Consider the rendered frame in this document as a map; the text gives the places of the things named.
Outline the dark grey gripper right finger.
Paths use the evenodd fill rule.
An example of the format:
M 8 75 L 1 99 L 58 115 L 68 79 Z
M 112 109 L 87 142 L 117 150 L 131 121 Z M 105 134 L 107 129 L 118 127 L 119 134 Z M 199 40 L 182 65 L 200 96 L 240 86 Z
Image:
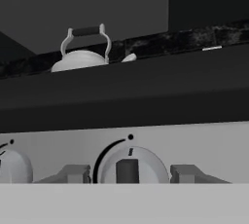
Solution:
M 227 181 L 201 171 L 195 165 L 171 165 L 171 183 L 222 183 Z

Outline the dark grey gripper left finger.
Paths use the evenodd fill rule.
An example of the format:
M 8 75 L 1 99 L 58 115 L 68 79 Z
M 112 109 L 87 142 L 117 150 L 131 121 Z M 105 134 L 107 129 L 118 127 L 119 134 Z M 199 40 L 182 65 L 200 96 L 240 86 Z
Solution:
M 66 165 L 57 174 L 39 180 L 39 183 L 45 184 L 84 184 L 91 183 L 89 176 L 90 165 Z

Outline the white stove knob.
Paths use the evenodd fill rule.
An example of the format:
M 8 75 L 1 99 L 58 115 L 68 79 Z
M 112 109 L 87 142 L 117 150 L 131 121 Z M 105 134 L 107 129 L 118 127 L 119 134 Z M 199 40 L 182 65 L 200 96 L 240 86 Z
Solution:
M 33 167 L 29 158 L 15 150 L 0 153 L 0 183 L 31 183 Z
M 144 147 L 126 146 L 107 152 L 95 165 L 92 180 L 104 184 L 165 184 L 169 175 L 155 153 Z

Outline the white stove with black hob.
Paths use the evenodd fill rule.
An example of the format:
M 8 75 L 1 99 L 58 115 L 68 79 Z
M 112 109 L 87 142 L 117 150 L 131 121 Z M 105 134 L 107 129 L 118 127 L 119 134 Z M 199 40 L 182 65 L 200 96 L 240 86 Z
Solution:
M 35 179 L 116 140 L 249 183 L 249 44 L 0 81 L 0 144 Z

